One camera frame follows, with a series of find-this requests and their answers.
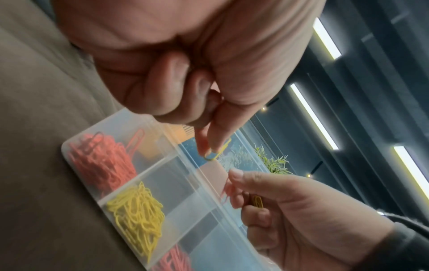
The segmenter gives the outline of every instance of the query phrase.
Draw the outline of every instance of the sleeve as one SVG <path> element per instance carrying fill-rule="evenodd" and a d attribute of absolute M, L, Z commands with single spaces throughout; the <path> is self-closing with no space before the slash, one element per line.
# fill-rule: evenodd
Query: sleeve
<path fill-rule="evenodd" d="M 395 223 L 386 237 L 353 271 L 429 271 L 429 240 L 420 233 Z"/>

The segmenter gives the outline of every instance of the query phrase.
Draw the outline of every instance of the hand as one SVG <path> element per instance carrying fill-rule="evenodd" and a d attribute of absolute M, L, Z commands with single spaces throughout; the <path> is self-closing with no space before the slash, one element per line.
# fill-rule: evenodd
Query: hand
<path fill-rule="evenodd" d="M 136 113 L 218 151 L 282 88 L 324 0 L 53 0 L 59 28 Z M 211 90 L 216 81 L 220 93 Z"/>
<path fill-rule="evenodd" d="M 230 170 L 225 192 L 256 250 L 283 270 L 347 271 L 392 230 L 393 222 L 322 183 L 295 175 Z M 251 205 L 262 197 L 264 208 Z"/>

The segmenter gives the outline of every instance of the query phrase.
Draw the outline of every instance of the plastic organizer box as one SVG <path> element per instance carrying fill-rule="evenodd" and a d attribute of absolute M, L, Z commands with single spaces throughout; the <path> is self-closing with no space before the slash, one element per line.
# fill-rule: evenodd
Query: plastic organizer box
<path fill-rule="evenodd" d="M 191 127 L 123 109 L 61 151 L 147 270 L 278 270 L 247 241 L 240 210 L 219 198 L 232 167 L 267 171 L 240 132 L 208 162 Z"/>

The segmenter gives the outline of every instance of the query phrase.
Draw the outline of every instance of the green plant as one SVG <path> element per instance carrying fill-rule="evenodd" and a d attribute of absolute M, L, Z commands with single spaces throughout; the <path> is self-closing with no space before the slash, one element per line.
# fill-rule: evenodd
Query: green plant
<path fill-rule="evenodd" d="M 289 170 L 286 168 L 286 164 L 289 163 L 286 158 L 287 156 L 277 157 L 277 159 L 271 158 L 268 159 L 267 155 L 265 154 L 264 147 L 256 147 L 255 146 L 255 152 L 258 154 L 259 158 L 262 160 L 262 162 L 265 164 L 265 166 L 268 168 L 268 170 L 271 173 L 275 174 L 292 174 Z"/>

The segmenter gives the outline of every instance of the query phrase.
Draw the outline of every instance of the ceiling light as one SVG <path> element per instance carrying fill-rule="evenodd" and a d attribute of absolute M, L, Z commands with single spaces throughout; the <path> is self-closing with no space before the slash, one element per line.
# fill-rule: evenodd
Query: ceiling light
<path fill-rule="evenodd" d="M 416 165 L 414 160 L 411 158 L 408 151 L 405 149 L 404 146 L 393 147 L 393 149 L 399 155 L 399 158 L 401 158 L 402 162 L 405 164 L 408 171 L 411 173 L 413 178 L 416 180 L 417 184 L 423 190 L 423 193 L 429 199 L 429 183 L 428 183 L 428 180 L 425 178 L 423 173 L 420 171 L 419 167 Z"/>
<path fill-rule="evenodd" d="M 339 58 L 341 56 L 341 52 L 338 50 L 337 46 L 335 45 L 334 41 L 331 39 L 331 36 L 326 31 L 325 27 L 323 26 L 319 18 L 316 18 L 313 25 L 313 29 L 320 37 L 320 39 L 322 40 L 323 44 L 325 45 L 326 49 L 329 51 L 331 56 L 334 59 Z"/>
<path fill-rule="evenodd" d="M 335 142 L 332 139 L 332 137 L 328 134 L 328 131 L 325 129 L 325 127 L 323 127 L 322 123 L 319 121 L 319 119 L 317 118 L 316 114 L 314 114 L 313 110 L 308 105 L 307 101 L 305 101 L 304 97 L 302 96 L 301 92 L 299 92 L 299 90 L 296 87 L 296 85 L 292 84 L 290 87 L 292 88 L 292 90 L 294 91 L 295 95 L 298 97 L 299 101 L 302 103 L 302 105 L 304 106 L 305 110 L 308 112 L 308 114 L 310 115 L 310 117 L 312 118 L 312 120 L 314 121 L 314 123 L 316 123 L 316 126 L 322 132 L 322 135 L 326 138 L 326 140 L 328 141 L 328 143 L 331 145 L 332 149 L 333 150 L 338 150 L 338 146 L 335 144 Z"/>

